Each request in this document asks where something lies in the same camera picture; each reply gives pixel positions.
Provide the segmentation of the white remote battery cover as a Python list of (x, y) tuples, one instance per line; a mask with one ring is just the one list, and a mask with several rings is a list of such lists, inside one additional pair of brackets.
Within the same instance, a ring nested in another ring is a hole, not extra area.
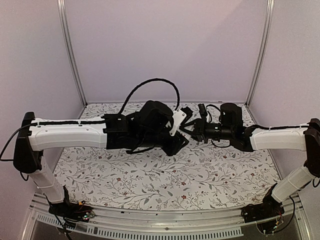
[(157, 173), (157, 174), (164, 174), (165, 173), (163, 170), (158, 169), (158, 168), (154, 168), (154, 167), (151, 169), (151, 171), (154, 173)]

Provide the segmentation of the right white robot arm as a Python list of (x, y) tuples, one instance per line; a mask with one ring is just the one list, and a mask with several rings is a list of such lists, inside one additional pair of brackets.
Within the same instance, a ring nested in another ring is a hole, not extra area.
[(242, 109), (234, 103), (220, 106), (218, 123), (209, 123), (206, 108), (199, 104), (200, 118), (182, 123), (179, 129), (198, 142), (228, 140), (242, 152), (258, 150), (299, 150), (306, 152), (306, 161), (269, 189), (259, 206), (262, 218), (269, 218), (278, 210), (278, 204), (303, 189), (320, 176), (320, 121), (312, 118), (308, 123), (290, 126), (244, 126)]

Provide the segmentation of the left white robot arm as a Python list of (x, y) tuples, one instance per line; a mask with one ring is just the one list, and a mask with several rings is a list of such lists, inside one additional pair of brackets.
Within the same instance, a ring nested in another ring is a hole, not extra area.
[(13, 165), (31, 177), (63, 217), (70, 217), (75, 211), (74, 205), (47, 169), (42, 159), (44, 150), (91, 147), (125, 149), (128, 154), (137, 154), (161, 148), (167, 156), (174, 156), (188, 144), (178, 131), (186, 118), (183, 110), (171, 110), (166, 104), (153, 100), (129, 115), (117, 113), (87, 119), (48, 120), (27, 112), (17, 132)]

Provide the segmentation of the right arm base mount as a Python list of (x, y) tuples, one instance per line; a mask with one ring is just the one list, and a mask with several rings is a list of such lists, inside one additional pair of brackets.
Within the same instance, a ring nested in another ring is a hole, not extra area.
[(281, 202), (277, 202), (272, 197), (272, 190), (269, 190), (262, 203), (248, 204), (241, 208), (241, 216), (245, 223), (260, 221), (272, 217), (276, 217), (285, 213)]

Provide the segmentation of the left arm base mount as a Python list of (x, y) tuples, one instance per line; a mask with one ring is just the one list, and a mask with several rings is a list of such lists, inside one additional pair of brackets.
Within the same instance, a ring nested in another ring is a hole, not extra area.
[(49, 203), (49, 213), (63, 217), (68, 221), (73, 222), (88, 222), (89, 219), (95, 216), (93, 208), (86, 205), (86, 201), (82, 200), (78, 203), (70, 201), (69, 192), (65, 186), (63, 186), (64, 198), (62, 202), (59, 203)]

